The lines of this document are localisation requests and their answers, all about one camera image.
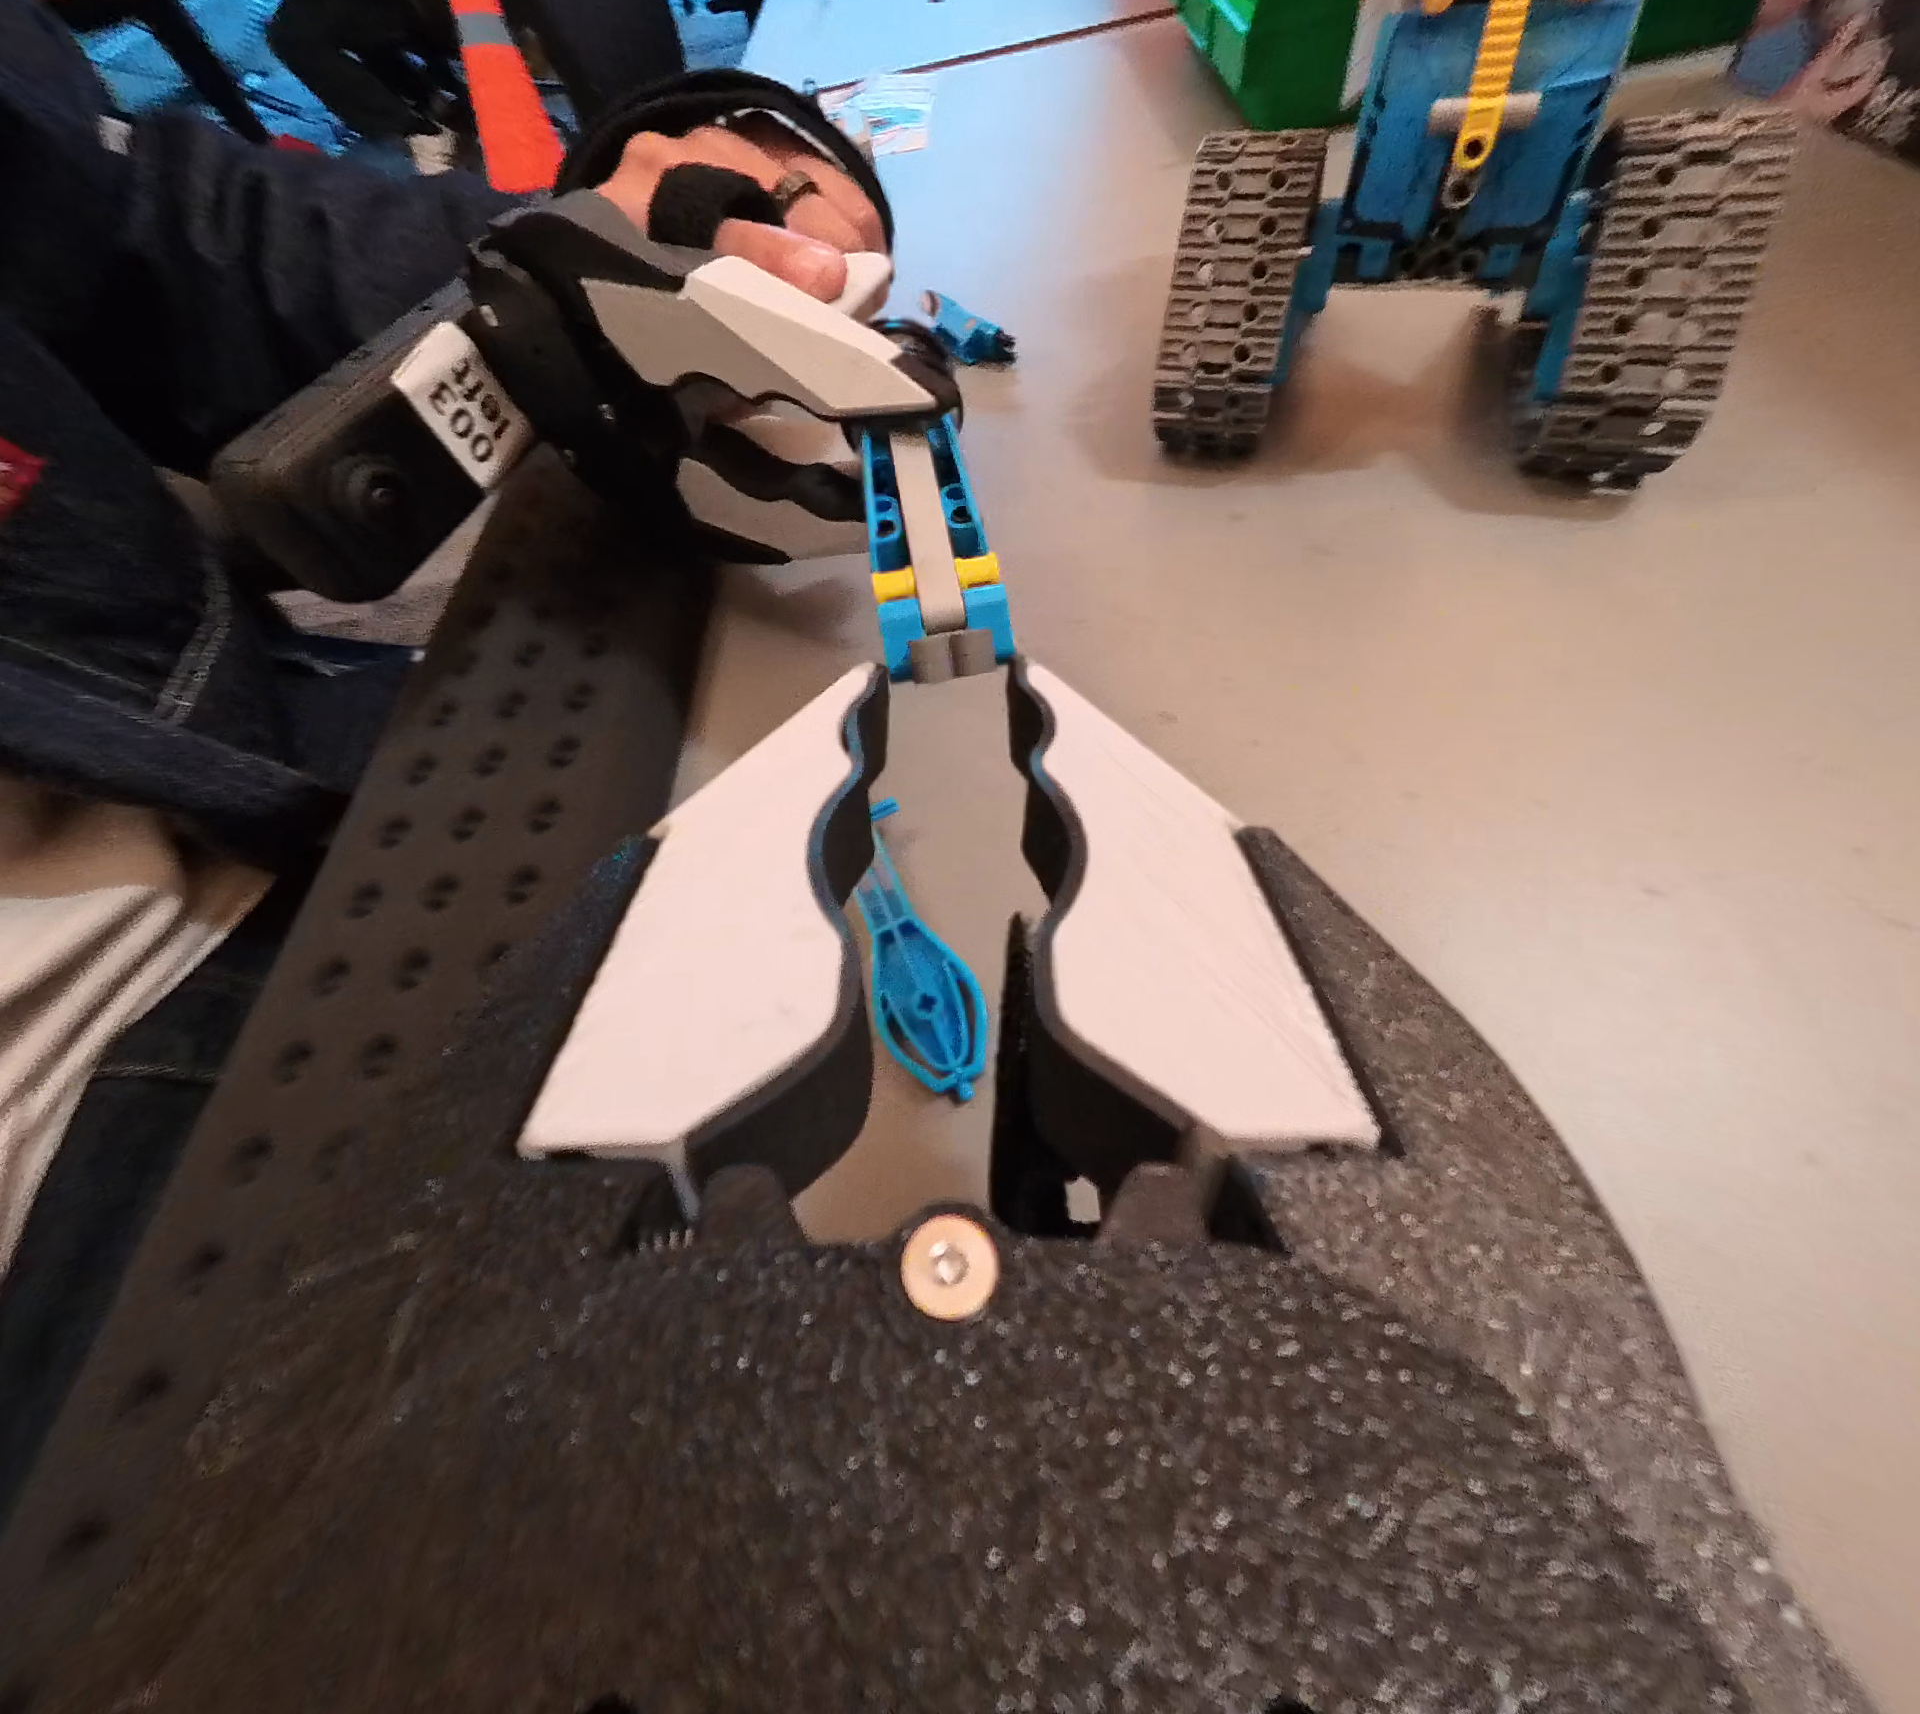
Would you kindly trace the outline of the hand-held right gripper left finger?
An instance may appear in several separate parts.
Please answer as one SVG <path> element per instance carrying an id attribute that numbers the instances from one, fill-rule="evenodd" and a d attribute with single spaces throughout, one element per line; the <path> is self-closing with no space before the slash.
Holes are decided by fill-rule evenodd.
<path id="1" fill-rule="evenodd" d="M 851 1149 L 874 1053 L 846 905 L 887 719 L 860 664 L 660 817 L 519 1157 L 652 1163 L 691 1211 L 728 1167 L 798 1196 Z"/>

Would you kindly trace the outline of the person's leg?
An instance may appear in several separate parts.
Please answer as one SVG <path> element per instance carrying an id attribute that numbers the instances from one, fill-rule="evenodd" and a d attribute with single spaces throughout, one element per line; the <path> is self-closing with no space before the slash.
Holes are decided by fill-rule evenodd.
<path id="1" fill-rule="evenodd" d="M 81 1083 L 4 1275 L 4 1522 L 287 934 L 283 919 L 243 922 L 122 1030 Z"/>

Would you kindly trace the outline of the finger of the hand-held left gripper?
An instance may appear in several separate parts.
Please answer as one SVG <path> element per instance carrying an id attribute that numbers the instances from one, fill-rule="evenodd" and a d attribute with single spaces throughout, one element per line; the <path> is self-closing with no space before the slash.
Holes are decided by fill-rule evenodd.
<path id="1" fill-rule="evenodd" d="M 733 411 L 690 440 L 676 488 L 723 556 L 754 564 L 865 556 L 862 464 L 839 423 Z"/>
<path id="2" fill-rule="evenodd" d="M 836 423 L 944 416 L 939 376 L 919 377 L 883 333 L 752 261 L 720 255 L 679 286 L 585 277 L 582 295 L 611 352 L 660 389 L 708 381 Z"/>

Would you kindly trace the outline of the black dimpled mat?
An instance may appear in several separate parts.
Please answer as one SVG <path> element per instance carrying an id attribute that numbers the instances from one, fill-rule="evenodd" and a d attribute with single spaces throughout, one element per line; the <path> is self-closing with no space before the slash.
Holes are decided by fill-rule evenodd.
<path id="1" fill-rule="evenodd" d="M 416 1234 L 399 1113 L 487 981 L 663 805 L 710 585 L 556 460 L 479 527 L 322 862 L 276 889 L 267 965 L 192 1085 L 85 1349 L 4 1498 L 4 1709 L 41 1709 L 269 1367 L 361 1379 L 347 1307 Z"/>

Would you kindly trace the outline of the white desk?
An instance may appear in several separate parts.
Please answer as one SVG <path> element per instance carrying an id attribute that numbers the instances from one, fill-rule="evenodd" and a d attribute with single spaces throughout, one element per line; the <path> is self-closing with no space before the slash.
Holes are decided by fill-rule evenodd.
<path id="1" fill-rule="evenodd" d="M 966 453 L 1020 648 L 1275 829 L 1525 1083 L 1746 1504 L 1916 1709 L 1916 171 L 1805 136 L 1723 398 L 1620 498 L 1517 478 L 1500 320 L 1341 289 L 1260 452 L 1167 461 L 1177 22 L 924 73 L 906 310 L 1009 328 Z"/>

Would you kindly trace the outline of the blue brick separator tool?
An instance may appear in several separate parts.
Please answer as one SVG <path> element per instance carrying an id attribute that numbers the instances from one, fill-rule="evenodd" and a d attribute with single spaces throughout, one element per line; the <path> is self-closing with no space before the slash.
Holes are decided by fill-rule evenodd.
<path id="1" fill-rule="evenodd" d="M 872 803 L 872 858 L 851 889 L 868 934 L 876 1026 L 886 1050 L 928 1094 L 966 1106 L 988 1070 L 990 1004 L 971 965 L 906 892 L 881 836 L 895 814 L 891 795 Z"/>

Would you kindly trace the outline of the blue round brick piece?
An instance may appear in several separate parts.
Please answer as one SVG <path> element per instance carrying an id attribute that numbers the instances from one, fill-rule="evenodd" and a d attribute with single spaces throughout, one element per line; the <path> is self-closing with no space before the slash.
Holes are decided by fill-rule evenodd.
<path id="1" fill-rule="evenodd" d="M 922 310 L 928 331 L 954 361 L 985 367 L 1005 367 L 1016 361 L 1016 336 L 949 294 L 924 288 Z"/>

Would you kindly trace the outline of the blue tracked toy robot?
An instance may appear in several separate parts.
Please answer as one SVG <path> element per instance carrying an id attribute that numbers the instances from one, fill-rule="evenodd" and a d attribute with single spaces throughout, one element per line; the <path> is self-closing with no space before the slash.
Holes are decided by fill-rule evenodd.
<path id="1" fill-rule="evenodd" d="M 1338 289 L 1519 300 L 1525 476 L 1633 491 L 1708 426 L 1797 148 L 1765 109 L 1610 118 L 1645 0 L 1359 0 L 1331 128 L 1193 153 L 1150 418 L 1165 455 L 1249 453 Z"/>

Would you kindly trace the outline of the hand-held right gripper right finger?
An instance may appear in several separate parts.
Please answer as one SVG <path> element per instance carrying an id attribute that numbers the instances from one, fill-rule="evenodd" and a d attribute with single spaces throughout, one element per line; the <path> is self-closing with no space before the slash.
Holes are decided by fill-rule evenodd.
<path id="1" fill-rule="evenodd" d="M 1004 1225 L 1074 1235 L 1076 1181 L 1113 1222 L 1138 1173 L 1172 1169 L 1198 1232 L 1233 1227 L 1260 1163 L 1376 1160 L 1380 1110 L 1261 872 L 1265 832 L 1027 656 L 1005 715 L 1042 907 L 1005 949 Z"/>

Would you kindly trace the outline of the blue grey brick assembly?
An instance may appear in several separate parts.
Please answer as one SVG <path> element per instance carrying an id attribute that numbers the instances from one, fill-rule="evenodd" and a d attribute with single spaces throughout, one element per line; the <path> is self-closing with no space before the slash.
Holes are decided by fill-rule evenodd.
<path id="1" fill-rule="evenodd" d="M 897 683 L 988 676 L 1018 656 L 1009 598 L 961 452 L 954 361 L 934 330 L 876 321 L 935 413 L 854 423 L 879 658 Z"/>

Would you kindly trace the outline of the person's left hand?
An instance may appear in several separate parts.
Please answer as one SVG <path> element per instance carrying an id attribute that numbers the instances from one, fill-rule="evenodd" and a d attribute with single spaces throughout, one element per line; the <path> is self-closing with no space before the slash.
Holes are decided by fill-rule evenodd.
<path id="1" fill-rule="evenodd" d="M 624 144 L 611 174 L 597 185 L 641 233 L 657 237 L 654 205 L 660 181 L 684 166 L 710 166 L 742 176 L 774 195 L 792 174 L 812 185 L 775 221 L 723 216 L 710 247 L 752 261 L 820 301 L 836 301 L 849 276 L 849 255 L 889 249 L 881 213 L 868 192 L 836 162 L 764 120 L 738 128 L 700 125 L 684 136 L 637 133 Z"/>

